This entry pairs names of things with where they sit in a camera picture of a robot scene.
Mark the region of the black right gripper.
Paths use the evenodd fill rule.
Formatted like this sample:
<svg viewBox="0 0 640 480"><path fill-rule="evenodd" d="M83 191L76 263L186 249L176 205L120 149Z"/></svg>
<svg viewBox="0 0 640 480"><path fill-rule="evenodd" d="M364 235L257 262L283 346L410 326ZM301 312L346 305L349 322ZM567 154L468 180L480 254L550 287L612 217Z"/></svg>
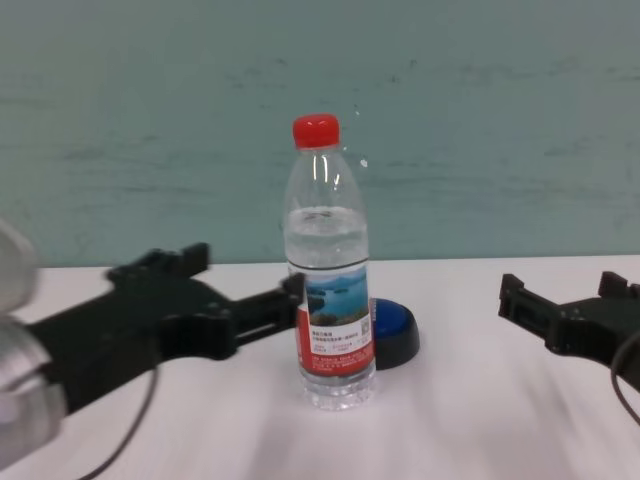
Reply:
<svg viewBox="0 0 640 480"><path fill-rule="evenodd" d="M601 275L601 298L561 306L529 290L513 274L504 274L498 316L553 346L553 353L596 362L612 370L634 389L639 388L639 341L614 364L620 348L639 333L640 285L612 271Z"/></svg>

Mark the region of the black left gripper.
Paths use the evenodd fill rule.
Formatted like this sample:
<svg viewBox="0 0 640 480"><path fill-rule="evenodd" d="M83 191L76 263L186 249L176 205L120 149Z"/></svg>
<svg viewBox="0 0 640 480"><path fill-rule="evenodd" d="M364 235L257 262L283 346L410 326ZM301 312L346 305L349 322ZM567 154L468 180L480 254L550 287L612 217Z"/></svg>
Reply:
<svg viewBox="0 0 640 480"><path fill-rule="evenodd" d="M209 267L210 247L152 249L111 268L111 282L145 274L191 278ZM63 388L74 414L159 364L185 357L225 360L242 347L296 326L305 276L289 275L273 290L231 304L231 317L212 306L221 295L197 280L169 279L115 287L51 315L29 330L50 357L49 380Z"/></svg>

